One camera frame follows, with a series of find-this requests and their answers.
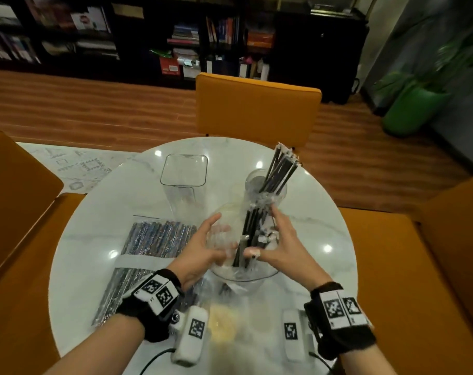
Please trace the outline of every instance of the wrist tracker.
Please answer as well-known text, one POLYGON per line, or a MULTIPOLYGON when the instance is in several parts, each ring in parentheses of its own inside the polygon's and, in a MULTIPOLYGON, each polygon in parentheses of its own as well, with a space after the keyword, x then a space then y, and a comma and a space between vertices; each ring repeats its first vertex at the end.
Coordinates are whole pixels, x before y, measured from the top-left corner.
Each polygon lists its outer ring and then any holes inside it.
POLYGON ((325 359, 376 343, 358 302, 339 283, 328 282, 311 291, 311 301, 304 304, 304 310, 318 342, 318 353, 325 359))
POLYGON ((145 340, 169 338, 171 316, 180 303, 181 283, 166 268, 141 278, 123 296, 117 313, 136 317, 145 327, 145 340))

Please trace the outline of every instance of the black bookshelf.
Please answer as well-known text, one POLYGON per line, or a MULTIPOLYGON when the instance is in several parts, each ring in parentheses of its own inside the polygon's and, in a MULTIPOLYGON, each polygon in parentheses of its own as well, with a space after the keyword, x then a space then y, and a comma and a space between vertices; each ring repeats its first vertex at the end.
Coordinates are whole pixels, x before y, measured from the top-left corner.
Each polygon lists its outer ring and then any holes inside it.
POLYGON ((38 63, 0 60, 0 69, 50 75, 117 81, 173 88, 194 89, 193 79, 162 75, 159 58, 151 49, 183 47, 167 43, 175 24, 196 24, 200 44, 192 47, 199 54, 202 71, 208 56, 224 55, 238 61, 251 55, 270 64, 269 81, 312 86, 323 92, 325 102, 346 103, 356 76, 361 49, 368 33, 365 17, 318 16, 309 13, 306 3, 277 3, 265 0, 61 0, 75 8, 100 6, 110 27, 109 37, 49 29, 38 24, 25 0, 0 0, 10 5, 21 26, 0 25, 0 32, 30 39, 40 59, 38 63), (116 15, 113 3, 139 6, 144 18, 116 15), (237 44, 210 43, 206 17, 219 20, 240 17, 237 44), (265 19, 276 35, 273 48, 245 46, 246 22, 265 19), (48 54, 42 42, 79 39, 112 40, 120 60, 108 57, 48 54))

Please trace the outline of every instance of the wooden floor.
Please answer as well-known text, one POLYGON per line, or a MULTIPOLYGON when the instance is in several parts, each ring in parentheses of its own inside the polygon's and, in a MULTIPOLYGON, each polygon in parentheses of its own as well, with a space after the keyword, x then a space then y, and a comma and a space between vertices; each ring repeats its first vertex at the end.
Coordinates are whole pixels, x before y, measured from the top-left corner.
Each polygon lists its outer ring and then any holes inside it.
MULTIPOLYGON (((195 92, 0 71, 0 129, 16 141, 144 151, 196 137, 195 92)), ((301 152, 340 207, 408 212, 465 180, 418 135, 385 135, 359 97, 324 105, 301 152)))

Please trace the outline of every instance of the human hand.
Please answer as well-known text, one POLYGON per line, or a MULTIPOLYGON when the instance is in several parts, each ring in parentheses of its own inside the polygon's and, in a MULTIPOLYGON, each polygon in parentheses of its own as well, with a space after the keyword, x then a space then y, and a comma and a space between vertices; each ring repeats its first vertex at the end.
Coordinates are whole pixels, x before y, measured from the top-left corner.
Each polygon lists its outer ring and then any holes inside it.
POLYGON ((247 247, 244 257, 254 257, 272 265, 310 292, 331 282, 330 275, 321 268, 297 238, 297 232, 290 223, 289 217, 280 212, 274 204, 271 206, 271 212, 280 232, 278 247, 275 250, 247 247))
MULTIPOLYGON (((207 235, 213 230, 213 233, 215 233, 216 230, 225 229, 225 227, 212 228, 212 225, 220 218, 221 213, 217 213, 202 222, 202 225, 191 237, 181 254, 167 266, 167 269, 177 276, 184 291, 195 284, 214 262, 222 265, 228 258, 226 250, 207 248, 207 235)), ((234 249, 237 245, 235 243, 231 248, 234 249)))

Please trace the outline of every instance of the forearm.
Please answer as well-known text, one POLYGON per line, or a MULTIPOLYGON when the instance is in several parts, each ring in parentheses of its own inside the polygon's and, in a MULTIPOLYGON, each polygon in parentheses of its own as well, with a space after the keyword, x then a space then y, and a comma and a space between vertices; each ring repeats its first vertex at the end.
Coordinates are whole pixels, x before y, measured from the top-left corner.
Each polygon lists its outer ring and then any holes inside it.
POLYGON ((120 375, 144 336, 145 329, 136 318, 113 315, 46 375, 120 375))
POLYGON ((396 375, 377 345, 340 355, 347 375, 396 375))

